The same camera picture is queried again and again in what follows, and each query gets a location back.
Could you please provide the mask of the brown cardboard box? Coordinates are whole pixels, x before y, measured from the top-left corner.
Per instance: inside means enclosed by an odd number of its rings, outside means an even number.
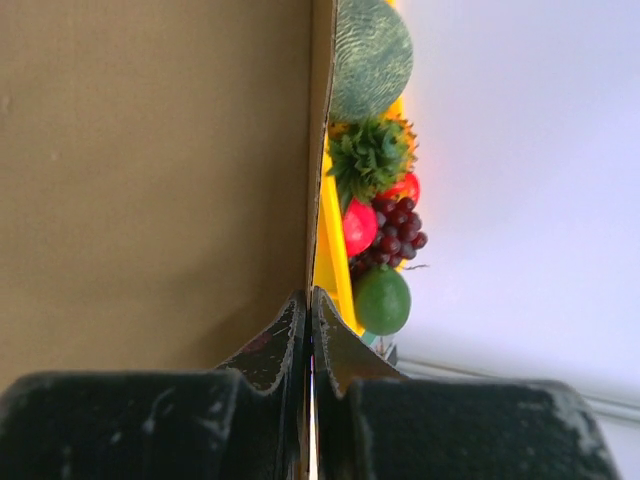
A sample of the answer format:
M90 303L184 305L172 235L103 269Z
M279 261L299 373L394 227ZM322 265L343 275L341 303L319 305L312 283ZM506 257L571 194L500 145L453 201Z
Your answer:
M1 5L1 381L210 368L311 281L331 1Z

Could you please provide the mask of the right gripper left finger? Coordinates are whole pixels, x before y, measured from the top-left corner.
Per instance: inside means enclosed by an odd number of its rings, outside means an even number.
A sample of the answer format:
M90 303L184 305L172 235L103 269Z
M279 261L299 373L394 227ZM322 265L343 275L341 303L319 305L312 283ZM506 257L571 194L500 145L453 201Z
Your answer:
M1 396L5 479L301 479L306 299L199 371L38 372Z

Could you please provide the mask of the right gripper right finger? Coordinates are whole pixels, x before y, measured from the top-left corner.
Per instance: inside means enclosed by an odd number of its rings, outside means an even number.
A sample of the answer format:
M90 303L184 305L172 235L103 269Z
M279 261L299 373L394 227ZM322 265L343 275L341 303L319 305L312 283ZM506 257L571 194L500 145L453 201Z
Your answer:
M616 479L588 405L552 381L412 379L316 289L311 304L323 479Z

